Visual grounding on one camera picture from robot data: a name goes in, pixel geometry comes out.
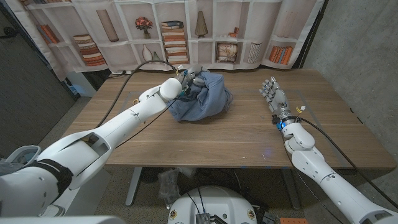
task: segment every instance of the table leg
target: table leg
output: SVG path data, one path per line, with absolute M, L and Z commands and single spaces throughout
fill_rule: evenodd
M 291 169 L 282 169 L 282 176 L 284 178 L 287 194 L 289 195 L 290 203 L 294 210 L 300 210 L 301 204 L 299 195 L 297 193 L 296 184 L 294 182 L 293 174 Z
M 138 190 L 138 183 L 141 177 L 142 167 L 135 167 L 131 177 L 129 192 L 127 193 L 126 205 L 131 206 Z

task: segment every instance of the blue cloth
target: blue cloth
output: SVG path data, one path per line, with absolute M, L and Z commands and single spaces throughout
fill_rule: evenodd
M 198 121 L 228 108 L 233 96 L 224 86 L 224 77 L 220 74 L 200 72 L 198 78 L 205 86 L 191 85 L 187 96 L 181 96 L 169 108 L 177 121 Z

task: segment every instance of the bookshelf backdrop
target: bookshelf backdrop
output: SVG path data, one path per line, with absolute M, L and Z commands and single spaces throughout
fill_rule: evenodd
M 291 68 L 323 4 L 323 0 L 6 2 L 61 80 L 72 70 L 133 70 L 147 60 L 143 53 L 147 50 L 152 57 L 156 52 L 161 60 L 182 63 L 184 67 L 199 63 L 207 68 L 228 70 L 252 69 L 260 64 Z M 144 38 L 146 31 L 136 27 L 139 17 L 151 21 L 152 26 L 147 29 L 150 38 L 147 35 Z M 176 30 L 169 29 L 163 23 L 171 21 L 182 22 L 182 30 L 175 26 L 172 28 Z M 183 35 L 165 39 L 170 30 Z M 75 41 L 80 35 L 88 35 L 92 42 Z M 179 44 L 179 51 L 183 52 L 181 44 L 185 45 L 186 59 L 184 54 L 170 51 L 170 40 Z M 285 49 L 281 52 L 286 54 L 278 55 L 276 49 Z M 170 70 L 170 67 L 150 63 L 142 69 Z

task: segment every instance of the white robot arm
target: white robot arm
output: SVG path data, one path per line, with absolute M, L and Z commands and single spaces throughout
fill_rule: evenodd
M 166 109 L 166 103 L 187 90 L 202 71 L 194 66 L 145 91 L 139 103 L 104 125 L 71 134 L 53 143 L 37 161 L 0 177 L 0 216 L 36 216 L 66 189 L 77 189 L 105 165 L 111 153 L 141 123 Z
M 290 113 L 286 95 L 274 77 L 266 80 L 259 91 L 269 104 L 274 124 L 280 125 L 288 139 L 285 148 L 292 155 L 293 165 L 325 191 L 350 223 L 398 223 L 398 213 L 371 202 L 325 162 L 312 135 Z

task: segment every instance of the gray wall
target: gray wall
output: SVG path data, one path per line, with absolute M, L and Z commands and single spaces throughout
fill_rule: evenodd
M 303 67 L 320 71 L 398 162 L 398 1 L 329 1 Z M 397 169 L 374 181 L 398 202 Z

